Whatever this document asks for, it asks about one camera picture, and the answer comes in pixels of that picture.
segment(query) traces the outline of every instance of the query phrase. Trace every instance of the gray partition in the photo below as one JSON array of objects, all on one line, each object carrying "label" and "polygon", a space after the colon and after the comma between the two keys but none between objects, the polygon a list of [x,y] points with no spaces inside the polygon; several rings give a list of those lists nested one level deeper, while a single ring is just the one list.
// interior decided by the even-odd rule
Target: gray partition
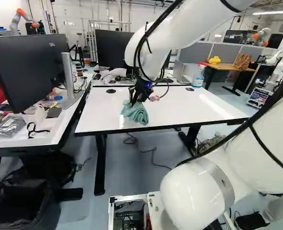
[{"label": "gray partition", "polygon": [[221,63],[234,63],[241,45],[214,44],[210,58],[219,56]]},{"label": "gray partition", "polygon": [[250,54],[252,55],[251,61],[256,61],[258,56],[261,55],[263,47],[252,47],[252,46],[243,46],[240,53],[241,54]]},{"label": "gray partition", "polygon": [[194,43],[190,47],[181,49],[179,61],[182,63],[206,62],[213,44]]}]

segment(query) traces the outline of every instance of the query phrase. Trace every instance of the desk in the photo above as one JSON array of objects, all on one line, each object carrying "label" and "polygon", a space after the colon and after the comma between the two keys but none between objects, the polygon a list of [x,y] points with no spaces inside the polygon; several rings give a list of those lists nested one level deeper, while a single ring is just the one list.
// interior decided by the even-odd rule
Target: desk
[{"label": "desk", "polygon": [[[164,77],[173,80],[173,82],[169,83],[169,86],[190,85],[190,84],[179,83],[173,76],[173,70],[166,69]],[[102,78],[100,80],[92,80],[91,83],[93,87],[129,87],[129,86],[135,85],[133,81],[131,82],[130,81],[117,81],[116,83],[108,83],[108,82],[104,82]],[[165,81],[158,83],[158,86],[166,86],[166,85],[167,83]]]},{"label": "desk", "polygon": [[[65,90],[58,90],[60,94],[66,94]],[[31,147],[57,147],[63,138],[64,134],[70,129],[67,129],[71,120],[75,120],[75,115],[79,113],[80,110],[83,109],[85,104],[86,93],[84,93],[72,106],[70,106],[66,110],[62,110],[61,114],[58,118],[49,118],[45,119],[39,126],[38,130],[42,127],[45,129],[50,129],[51,132],[47,133],[45,136],[41,136],[40,138],[28,139],[28,130],[23,127],[16,135],[12,138],[0,136],[0,149],[10,149],[14,151],[18,151],[19,149],[25,150],[26,148]],[[9,156],[16,156],[17,153],[13,153]]]},{"label": "desk", "polygon": [[[215,73],[219,70],[222,70],[222,71],[249,71],[249,72],[255,72],[254,69],[250,69],[250,68],[247,68],[245,70],[242,70],[242,69],[237,69],[233,66],[233,64],[227,64],[227,63],[219,63],[219,64],[207,64],[207,67],[209,67],[212,71],[211,71],[211,74],[208,76],[208,79],[206,81],[206,85],[205,85],[205,89],[208,90],[210,84],[212,83],[212,80],[213,80],[213,77],[215,75]],[[234,86],[232,89],[229,89],[225,86],[222,86],[222,88],[230,91],[231,93],[237,95],[237,96],[240,96],[239,93],[236,92],[236,82],[234,83]]]},{"label": "desk", "polygon": [[[167,87],[154,87],[152,95],[162,95]],[[191,151],[191,145],[203,125],[227,123],[241,124],[248,119],[242,111],[215,96],[204,88],[187,91],[187,86],[170,87],[159,102],[144,102],[149,115],[146,126],[129,121],[120,115],[123,101],[129,98],[127,87],[93,87],[75,130],[76,136],[95,136],[98,150],[94,194],[104,194],[106,140],[108,134],[190,127],[188,135],[179,136]]]},{"label": "desk", "polygon": [[[61,149],[71,132],[72,125],[75,120],[78,119],[84,105],[86,103],[86,96],[90,90],[91,84],[89,84],[92,74],[88,76],[87,79],[87,89],[83,95],[68,109],[62,110],[58,118],[45,119],[40,125],[38,125],[37,130],[48,129],[51,130],[50,133],[45,133],[43,136],[35,136],[33,139],[28,138],[28,130],[24,126],[17,134],[13,137],[2,137],[0,136],[0,163],[1,157],[12,157],[21,156],[25,153],[30,153],[32,151],[43,152],[47,149]],[[66,98],[67,91],[57,89],[57,93]]]}]

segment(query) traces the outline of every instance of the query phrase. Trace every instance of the white robotic arm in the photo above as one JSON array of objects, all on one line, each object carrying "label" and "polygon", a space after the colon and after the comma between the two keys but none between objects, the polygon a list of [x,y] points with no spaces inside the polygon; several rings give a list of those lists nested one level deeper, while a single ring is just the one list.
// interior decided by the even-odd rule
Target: white robotic arm
[{"label": "white robotic arm", "polygon": [[283,49],[280,49],[272,58],[266,60],[266,64],[275,65],[278,61],[279,63],[271,77],[266,81],[266,90],[272,90],[283,78]]},{"label": "white robotic arm", "polygon": [[165,18],[159,24],[158,18],[154,23],[147,25],[148,45],[145,41],[140,44],[141,39],[145,37],[146,25],[140,28],[125,50],[127,65],[135,64],[141,70],[141,74],[135,71],[135,74],[139,75],[137,76],[139,82],[136,86],[137,95],[131,103],[144,102],[152,93],[151,90],[144,92],[143,89],[158,77],[170,50],[190,46],[253,2],[255,0],[186,0],[173,16]]},{"label": "white robotic arm", "polygon": [[[135,67],[137,75],[131,103],[147,99],[145,94],[149,91],[145,89],[157,78],[171,49],[191,45],[234,16],[236,9],[243,10],[253,2],[255,0],[186,0],[172,17],[156,25],[154,30],[150,26],[157,21],[149,24],[150,34],[145,35],[144,27],[138,30],[125,50],[125,61]],[[282,91],[283,85],[276,94]],[[238,130],[240,132],[234,131],[232,139],[227,137],[226,146],[187,161],[164,177],[160,196],[176,229],[203,229],[253,190],[283,193],[283,98],[269,111],[257,113]]]}]

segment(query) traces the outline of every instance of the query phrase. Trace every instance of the teal towel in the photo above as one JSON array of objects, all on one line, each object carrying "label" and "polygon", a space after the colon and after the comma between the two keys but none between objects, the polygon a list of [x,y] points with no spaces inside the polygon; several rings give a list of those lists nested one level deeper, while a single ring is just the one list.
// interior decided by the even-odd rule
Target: teal towel
[{"label": "teal towel", "polygon": [[135,121],[136,123],[139,122],[143,126],[149,123],[147,111],[141,102],[136,102],[133,107],[130,106],[129,100],[125,100],[123,104],[124,107],[121,111],[121,115],[129,117],[131,121]]}]

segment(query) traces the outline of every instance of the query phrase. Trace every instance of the gray floor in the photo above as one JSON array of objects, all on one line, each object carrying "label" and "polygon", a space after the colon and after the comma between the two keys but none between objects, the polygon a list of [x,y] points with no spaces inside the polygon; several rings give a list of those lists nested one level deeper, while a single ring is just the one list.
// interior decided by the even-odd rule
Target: gray floor
[{"label": "gray floor", "polygon": [[[253,115],[257,109],[245,105],[247,95],[237,97],[219,85],[213,84],[210,88],[214,94],[226,100],[233,106],[248,115]],[[212,138],[216,131],[229,134],[236,126],[212,125],[203,126],[198,138]],[[190,157],[189,152],[180,141],[177,132],[173,129],[133,133],[139,138],[140,150],[149,150],[157,147],[154,153],[155,162],[174,167],[178,162]],[[160,181],[169,170],[151,164],[151,152],[140,153],[135,145],[125,145],[123,139],[126,134],[109,135],[107,139],[105,190],[102,196],[94,196],[94,178],[96,169],[97,150],[94,137],[69,138],[63,151],[75,156],[77,163],[83,163],[91,157],[84,169],[77,173],[74,183],[68,187],[83,187],[84,196],[81,201],[62,203],[62,213],[58,230],[106,230],[108,228],[108,198],[116,195],[137,195],[151,191],[158,191]],[[17,168],[20,162],[16,158],[5,158],[0,169],[0,176]],[[254,193],[235,204],[235,210],[241,215],[252,213],[253,210],[263,209],[267,202],[274,197],[261,197]],[[271,229],[283,229],[283,223]]]}]

